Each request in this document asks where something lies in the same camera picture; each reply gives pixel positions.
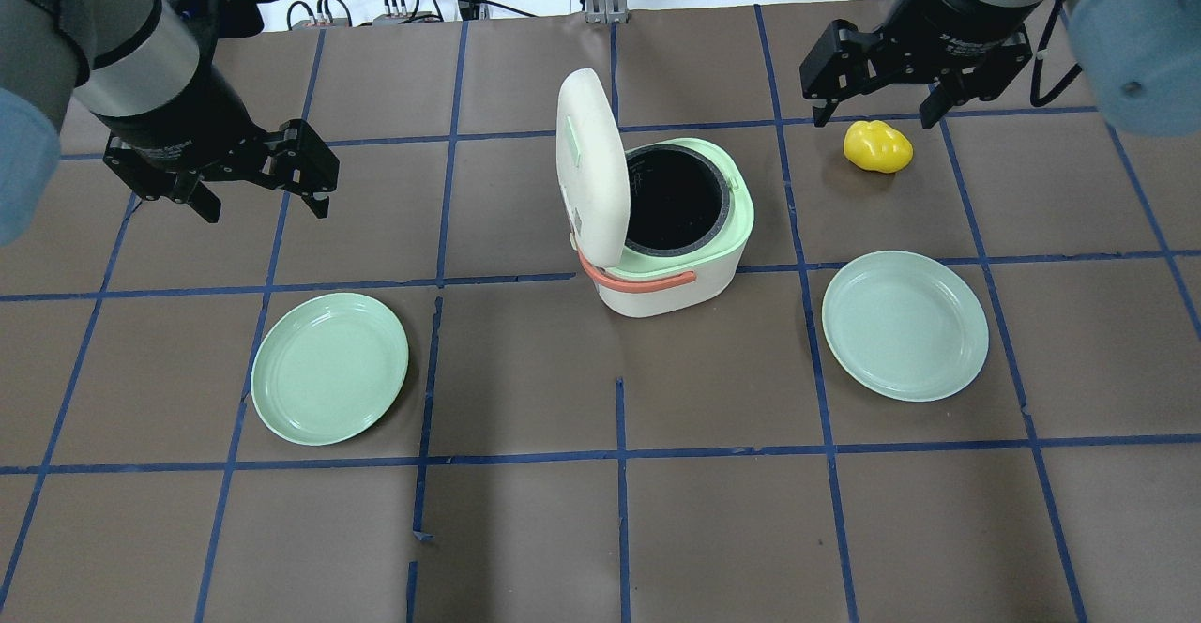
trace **plate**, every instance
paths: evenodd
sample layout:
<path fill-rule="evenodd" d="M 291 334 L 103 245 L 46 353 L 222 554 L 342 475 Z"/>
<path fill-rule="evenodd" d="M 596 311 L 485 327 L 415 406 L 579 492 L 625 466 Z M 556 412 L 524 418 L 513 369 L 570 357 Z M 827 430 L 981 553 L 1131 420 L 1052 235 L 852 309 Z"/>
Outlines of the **plate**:
<path fill-rule="evenodd" d="M 255 412 L 297 444 L 357 436 L 405 383 L 408 340 L 394 312 L 365 294 L 309 299 L 263 337 L 250 371 Z"/>
<path fill-rule="evenodd" d="M 988 354 L 980 300 L 951 269 L 914 252 L 871 252 L 838 269 L 821 327 L 855 381 L 898 401 L 960 393 Z"/>

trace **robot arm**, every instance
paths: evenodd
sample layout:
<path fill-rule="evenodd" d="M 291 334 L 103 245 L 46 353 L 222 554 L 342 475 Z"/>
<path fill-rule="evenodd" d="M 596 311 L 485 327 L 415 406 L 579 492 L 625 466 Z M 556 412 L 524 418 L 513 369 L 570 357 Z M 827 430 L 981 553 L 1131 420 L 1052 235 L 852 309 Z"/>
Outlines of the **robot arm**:
<path fill-rule="evenodd" d="M 1023 20 L 1042 0 L 895 0 L 860 32 L 836 19 L 801 64 L 801 89 L 824 126 L 839 102 L 888 84 L 936 84 L 924 127 L 970 98 L 991 101 L 1030 61 Z M 1123 131 L 1201 128 L 1201 0 L 1068 0 L 1072 50 L 1098 106 Z"/>
<path fill-rule="evenodd" d="M 72 90 L 113 132 L 106 164 L 143 199 L 217 221 L 204 181 L 244 179 L 325 217 L 337 158 L 300 119 L 256 126 L 213 66 L 220 36 L 262 30 L 257 2 L 0 0 L 0 244 L 31 221 Z"/>

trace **red handle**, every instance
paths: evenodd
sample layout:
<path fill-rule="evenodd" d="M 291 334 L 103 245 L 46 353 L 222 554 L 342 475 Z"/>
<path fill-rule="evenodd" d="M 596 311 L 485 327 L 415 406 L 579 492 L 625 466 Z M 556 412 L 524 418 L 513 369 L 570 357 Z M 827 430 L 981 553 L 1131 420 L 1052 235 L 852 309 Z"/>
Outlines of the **red handle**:
<path fill-rule="evenodd" d="M 677 288 L 677 286 L 687 286 L 688 282 L 697 280 L 695 271 L 677 272 L 675 276 L 656 277 L 655 281 L 621 281 L 619 277 L 609 276 L 608 272 L 600 271 L 592 265 L 585 257 L 584 252 L 575 250 L 576 254 L 580 256 L 580 264 L 584 268 L 584 272 L 588 274 L 592 281 L 597 284 L 605 286 L 610 290 L 617 290 L 617 293 L 628 294 L 644 294 L 644 293 L 658 293 L 658 290 L 668 290 L 670 288 Z"/>

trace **white lid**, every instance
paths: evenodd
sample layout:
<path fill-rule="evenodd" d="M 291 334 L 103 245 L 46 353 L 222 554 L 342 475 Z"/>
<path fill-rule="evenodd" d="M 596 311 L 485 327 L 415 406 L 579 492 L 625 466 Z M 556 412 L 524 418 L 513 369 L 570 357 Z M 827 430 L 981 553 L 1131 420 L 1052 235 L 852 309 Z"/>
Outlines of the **white lid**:
<path fill-rule="evenodd" d="M 609 98 L 592 68 L 563 79 L 555 127 L 558 190 L 576 250 L 596 266 L 617 266 L 629 229 L 629 174 Z"/>

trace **yellow bell pepper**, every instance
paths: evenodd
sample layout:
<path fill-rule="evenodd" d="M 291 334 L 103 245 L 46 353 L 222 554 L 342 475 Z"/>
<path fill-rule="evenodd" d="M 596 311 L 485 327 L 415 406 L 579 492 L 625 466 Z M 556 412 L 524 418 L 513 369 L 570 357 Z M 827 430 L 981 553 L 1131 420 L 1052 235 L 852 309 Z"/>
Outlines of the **yellow bell pepper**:
<path fill-rule="evenodd" d="M 847 161 L 877 173 L 896 173 L 913 161 L 913 144 L 883 120 L 856 120 L 842 139 Z"/>

